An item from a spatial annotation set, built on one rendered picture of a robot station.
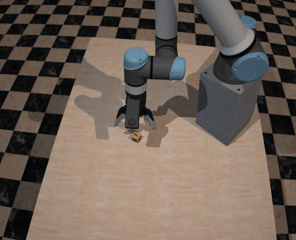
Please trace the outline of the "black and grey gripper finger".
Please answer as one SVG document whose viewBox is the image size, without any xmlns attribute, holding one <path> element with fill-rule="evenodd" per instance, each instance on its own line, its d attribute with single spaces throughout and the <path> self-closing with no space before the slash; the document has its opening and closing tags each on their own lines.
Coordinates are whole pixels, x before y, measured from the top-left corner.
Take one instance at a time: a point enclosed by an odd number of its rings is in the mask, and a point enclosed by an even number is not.
<svg viewBox="0 0 296 240">
<path fill-rule="evenodd" d="M 145 111 L 144 120 L 146 120 L 147 122 L 149 122 L 149 125 L 152 126 L 152 129 L 155 129 L 156 130 L 156 123 L 155 123 L 155 120 L 153 118 L 153 112 L 152 112 L 152 110 L 146 108 L 144 111 Z"/>
<path fill-rule="evenodd" d="M 126 113 L 125 113 L 125 108 L 123 106 L 123 107 L 120 107 L 120 109 L 118 110 L 114 126 L 118 126 L 118 123 L 120 123 L 122 119 L 125 119 L 125 117 L 126 117 Z"/>
</svg>

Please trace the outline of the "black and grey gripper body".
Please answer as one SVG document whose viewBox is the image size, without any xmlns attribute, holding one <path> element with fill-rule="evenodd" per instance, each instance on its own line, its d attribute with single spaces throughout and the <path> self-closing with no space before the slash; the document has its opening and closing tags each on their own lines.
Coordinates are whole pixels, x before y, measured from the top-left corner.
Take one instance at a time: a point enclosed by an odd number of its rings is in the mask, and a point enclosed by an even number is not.
<svg viewBox="0 0 296 240">
<path fill-rule="evenodd" d="M 145 91 L 146 92 L 146 91 Z M 146 100 L 145 100 L 145 97 L 146 97 L 146 93 L 142 93 L 142 94 L 139 94 L 139 95 L 132 95 L 132 94 L 129 94 L 128 92 L 126 92 L 125 90 L 125 93 L 131 97 L 131 98 L 134 98 L 134 99 L 137 99 L 137 98 L 141 98 L 141 103 L 140 103 L 140 116 L 143 116 L 145 114 L 145 104 L 146 104 Z M 126 113 L 126 105 L 124 105 L 124 108 L 125 108 L 125 113 Z"/>
</svg>

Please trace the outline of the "tan wooden number cube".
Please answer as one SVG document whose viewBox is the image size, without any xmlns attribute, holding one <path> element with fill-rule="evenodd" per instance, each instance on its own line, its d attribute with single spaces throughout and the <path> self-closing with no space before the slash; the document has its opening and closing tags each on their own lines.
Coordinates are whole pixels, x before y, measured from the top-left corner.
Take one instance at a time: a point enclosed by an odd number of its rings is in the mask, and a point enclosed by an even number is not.
<svg viewBox="0 0 296 240">
<path fill-rule="evenodd" d="M 132 135 L 132 141 L 138 143 L 140 139 L 141 139 L 141 134 L 137 133 L 137 132 L 134 132 L 133 135 Z"/>
</svg>

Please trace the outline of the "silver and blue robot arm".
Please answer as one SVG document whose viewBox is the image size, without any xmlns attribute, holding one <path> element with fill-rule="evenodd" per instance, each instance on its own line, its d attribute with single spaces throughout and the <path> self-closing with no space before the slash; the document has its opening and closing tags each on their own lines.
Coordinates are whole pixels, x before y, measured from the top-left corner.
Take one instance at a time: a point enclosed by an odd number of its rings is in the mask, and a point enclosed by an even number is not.
<svg viewBox="0 0 296 240">
<path fill-rule="evenodd" d="M 241 85 L 265 75 L 269 61 L 256 36 L 256 20 L 237 14 L 229 0 L 191 1 L 220 41 L 215 77 Z M 125 52 L 123 83 L 129 94 L 144 93 L 147 79 L 184 79 L 186 62 L 177 53 L 178 6 L 179 0 L 155 0 L 155 56 L 140 47 Z M 139 128 L 140 103 L 141 98 L 127 96 L 125 128 Z"/>
</svg>

